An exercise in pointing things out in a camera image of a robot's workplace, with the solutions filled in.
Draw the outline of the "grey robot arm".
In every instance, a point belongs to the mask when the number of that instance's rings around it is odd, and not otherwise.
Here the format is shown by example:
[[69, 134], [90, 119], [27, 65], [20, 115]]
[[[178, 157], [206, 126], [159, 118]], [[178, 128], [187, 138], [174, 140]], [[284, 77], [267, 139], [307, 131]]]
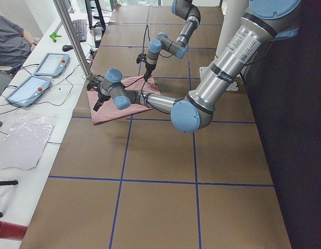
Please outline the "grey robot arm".
[[137, 56], [137, 63], [145, 63], [144, 81], [152, 76], [162, 50], [179, 59], [185, 56], [189, 40], [201, 22], [200, 11], [192, 1], [173, 1], [171, 11], [174, 15], [185, 20], [185, 25], [175, 40], [170, 39], [166, 32], [158, 33], [155, 38], [150, 40], [147, 52]]
[[241, 16], [241, 24], [220, 56], [206, 68], [196, 89], [184, 99], [174, 99], [143, 89], [130, 90], [121, 79], [121, 71], [109, 69], [96, 88], [98, 111], [106, 101], [124, 110], [139, 104], [170, 114], [174, 127], [192, 133], [212, 120], [216, 101], [250, 64], [257, 49], [272, 40], [288, 39], [298, 32], [300, 1], [249, 1]]

